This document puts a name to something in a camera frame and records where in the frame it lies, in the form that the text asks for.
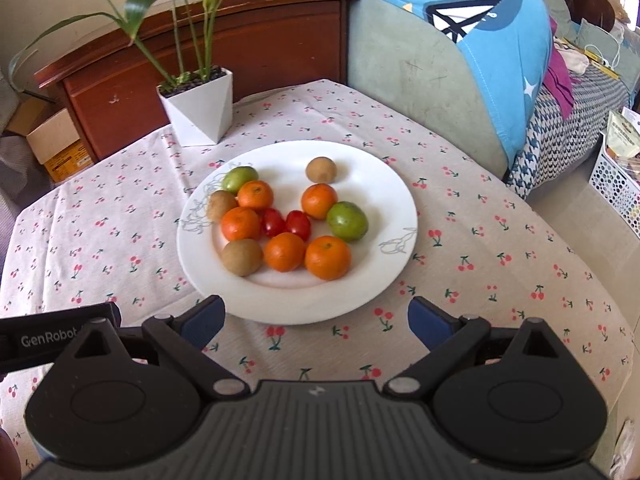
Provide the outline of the person's left hand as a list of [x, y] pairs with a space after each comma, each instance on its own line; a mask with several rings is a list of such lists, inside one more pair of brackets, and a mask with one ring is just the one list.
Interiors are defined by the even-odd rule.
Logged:
[[0, 480], [21, 480], [20, 458], [8, 434], [0, 429]]

